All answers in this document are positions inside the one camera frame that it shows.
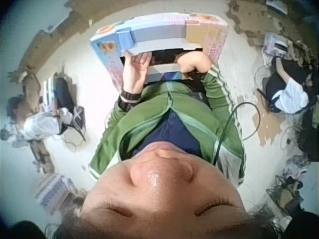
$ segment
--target floor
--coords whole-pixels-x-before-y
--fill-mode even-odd
[[[78,188],[89,190],[94,185],[87,165],[100,142],[106,116],[118,97],[110,75],[89,44],[95,31],[104,25],[137,15],[174,11],[209,13],[222,17],[229,24],[219,66],[232,98],[238,103],[256,103],[262,113],[258,134],[244,142],[247,154],[246,177],[243,185],[238,188],[247,210],[262,203],[265,190],[275,175],[282,171],[285,161],[299,152],[293,143],[285,145],[289,135],[286,128],[291,125],[292,119],[268,115],[262,110],[261,99],[255,95],[254,81],[255,72],[263,62],[260,50],[250,47],[246,36],[234,31],[234,22],[226,16],[227,10],[227,1],[223,0],[166,0],[140,4],[107,16],[85,33],[75,35],[63,44],[37,76],[43,81],[64,67],[65,73],[76,85],[77,104],[85,108],[87,142],[75,148],[74,145],[66,145],[59,136],[47,139],[45,144],[52,155],[56,171],[70,177]],[[244,106],[239,109],[238,117],[245,138],[255,130],[256,110],[251,106]],[[65,137],[74,144],[81,143],[81,138],[74,131],[68,131]]]

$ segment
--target white shirt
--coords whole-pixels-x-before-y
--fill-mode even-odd
[[[61,124],[70,124],[73,115],[66,109],[59,109],[58,117],[53,117],[51,112],[41,112],[26,119],[23,135],[26,140],[45,139],[61,131]]]
[[[306,107],[309,99],[303,87],[293,78],[289,78],[287,86],[284,90],[275,93],[272,99],[279,96],[275,102],[275,106],[288,114],[294,114],[302,108]]]

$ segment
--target jacket sleeve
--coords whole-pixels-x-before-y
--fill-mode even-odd
[[[126,112],[123,111],[119,105],[118,102],[116,101],[114,104],[114,107],[111,112],[111,117],[108,121],[108,127],[105,129],[103,136],[102,136],[102,141],[103,139],[106,139],[110,133],[113,131],[114,127],[118,124],[118,122],[121,120],[126,115]]]
[[[110,164],[114,152],[107,151],[107,145],[109,135],[115,130],[118,122],[126,115],[119,106],[118,102],[115,102],[114,108],[111,112],[111,117],[108,122],[108,127],[105,129],[101,142],[99,143],[97,150],[89,164],[89,171],[94,180],[98,180],[107,166]]]
[[[210,104],[212,113],[221,124],[222,129],[218,133],[218,137],[221,136],[222,131],[225,129],[228,118],[234,109],[234,103],[230,97],[230,92],[226,82],[220,75],[220,70],[214,64],[202,80],[206,96]],[[230,148],[231,152],[241,160],[241,166],[239,169],[239,183],[243,181],[246,155],[244,152],[242,140],[241,140],[241,128],[237,119],[237,113],[234,114],[230,121],[223,145]]]

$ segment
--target cardboard box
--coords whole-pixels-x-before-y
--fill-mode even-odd
[[[159,13],[102,27],[91,38],[91,45],[110,72],[115,87],[120,90],[123,86],[123,64],[120,59],[123,50],[137,55],[146,51],[202,48],[212,61],[218,62],[227,27],[224,20],[213,15]],[[154,80],[154,76],[149,74],[147,81]]]

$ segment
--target eye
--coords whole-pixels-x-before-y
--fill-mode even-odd
[[[203,214],[207,213],[210,209],[212,209],[214,207],[218,207],[218,206],[231,206],[231,207],[233,207],[234,205],[232,203],[230,203],[229,200],[221,198],[221,199],[215,200],[213,202],[209,202],[209,203],[204,204],[198,210],[196,210],[194,214],[195,214],[195,216],[200,217]]]
[[[116,207],[116,206],[109,204],[109,203],[100,204],[96,209],[108,209],[110,211],[113,211],[113,212],[120,214],[120,215],[127,217],[127,218],[131,218],[132,216],[134,216],[134,214],[130,210],[127,210],[127,209],[122,208],[122,207]]]

